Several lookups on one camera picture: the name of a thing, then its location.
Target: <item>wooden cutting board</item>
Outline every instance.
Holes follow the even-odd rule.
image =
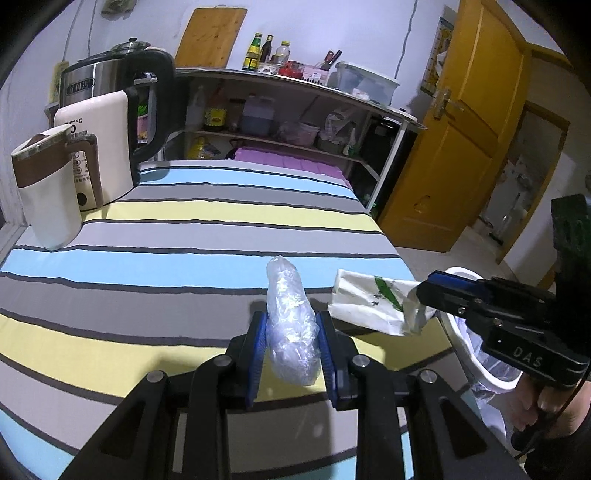
[[[176,66],[225,68],[246,12],[246,8],[196,8],[178,46]]]

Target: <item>poster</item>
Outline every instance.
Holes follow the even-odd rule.
[[[447,51],[449,48],[449,43],[452,40],[452,31],[453,25],[443,17],[440,17],[437,34],[435,35],[433,47],[431,48],[431,55],[429,55],[427,68],[423,75],[423,81],[421,82],[421,90],[431,96],[435,93],[437,81],[439,80],[439,75],[437,75],[435,70],[437,55]]]

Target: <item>human hand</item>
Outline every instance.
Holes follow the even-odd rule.
[[[531,377],[523,374],[513,392],[508,394],[509,419],[516,429],[523,430],[538,420],[538,409],[551,414],[558,413],[573,390],[574,388],[557,390],[544,387],[540,391],[540,387]],[[545,438],[566,437],[574,433],[583,423],[590,405],[591,382],[586,381],[577,396],[551,426]]]

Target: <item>yellow stripe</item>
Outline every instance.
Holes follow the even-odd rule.
[[[126,396],[147,372],[187,372],[224,352],[75,337],[0,314],[0,353],[48,377],[118,397]]]
[[[303,227],[379,231],[364,213],[326,212],[303,207],[210,202],[116,202],[83,213],[83,220],[218,220]]]
[[[360,353],[398,370],[450,346],[436,319],[416,337],[370,333],[354,338]],[[130,345],[76,337],[0,314],[0,353],[13,361],[66,384],[117,397],[126,396],[138,381],[155,369],[168,375],[195,369],[225,349],[191,346]],[[301,397],[325,391],[320,375],[310,387],[279,380],[265,358],[257,401]]]
[[[421,335],[397,337],[376,332],[353,337],[353,340],[359,353],[382,362],[388,370],[409,367],[452,345],[435,317],[425,325]]]

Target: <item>bed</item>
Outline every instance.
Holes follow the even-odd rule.
[[[29,227],[0,268],[0,432],[41,480],[60,476],[147,372],[189,371],[245,333],[265,309],[273,256],[298,268],[316,310],[338,268],[412,279],[344,179],[321,173],[238,160],[147,163],[138,187],[83,221],[57,252]],[[351,334],[388,368],[429,365],[467,390],[437,320],[414,338]],[[255,408],[228,425],[236,479],[355,476],[356,412],[330,408],[322,376],[296,387],[265,364]],[[408,449],[404,422],[401,433]]]

